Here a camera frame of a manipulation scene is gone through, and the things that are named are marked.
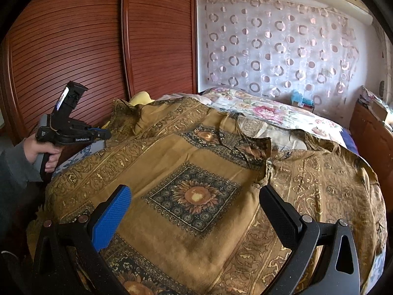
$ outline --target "yellow pillow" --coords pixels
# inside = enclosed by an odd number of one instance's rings
[[[139,93],[135,94],[133,97],[131,97],[131,100],[129,101],[129,104],[131,104],[132,106],[135,106],[135,105],[138,105],[138,104],[146,105],[146,104],[149,104],[149,103],[152,103],[152,102],[154,102],[154,100],[152,100],[150,98],[149,93],[147,93],[145,91],[142,91],[142,92],[139,92]],[[109,122],[110,121],[108,121],[108,123],[106,123],[102,128],[106,129],[108,127],[108,125],[109,125]]]

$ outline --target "hand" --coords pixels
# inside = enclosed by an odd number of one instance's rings
[[[45,172],[52,173],[57,166],[58,159],[60,158],[63,148],[54,146],[50,142],[39,143],[35,138],[35,134],[32,134],[24,140],[23,150],[25,152],[27,161],[29,161],[31,164],[35,162],[39,153],[51,154],[48,162],[45,165]]]

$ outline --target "blanket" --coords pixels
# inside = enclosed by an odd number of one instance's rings
[[[372,170],[337,143],[303,132],[308,150],[272,156],[270,138],[246,136],[236,114],[187,97],[117,100],[109,129],[107,148],[47,187],[40,218],[73,221],[128,185],[133,201],[101,255],[130,294],[260,294],[290,254],[259,206],[267,182],[300,214],[348,220],[366,287],[386,242],[384,201]]]

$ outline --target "gray sweater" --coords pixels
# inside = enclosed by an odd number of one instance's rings
[[[0,154],[0,240],[11,225],[27,182],[40,181],[39,172],[26,159],[23,142]]]

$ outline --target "bed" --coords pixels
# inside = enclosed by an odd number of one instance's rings
[[[334,122],[214,88],[146,106],[117,100],[109,129],[106,144],[95,142],[56,170],[45,210],[28,230],[32,253],[42,220],[89,213],[122,181],[134,201],[102,255],[131,294],[260,293],[290,254],[259,208],[258,187],[270,181],[300,213],[348,219],[363,294],[382,274],[387,232],[378,182]],[[201,202],[189,199],[192,188]],[[144,223],[136,220],[142,215]]]

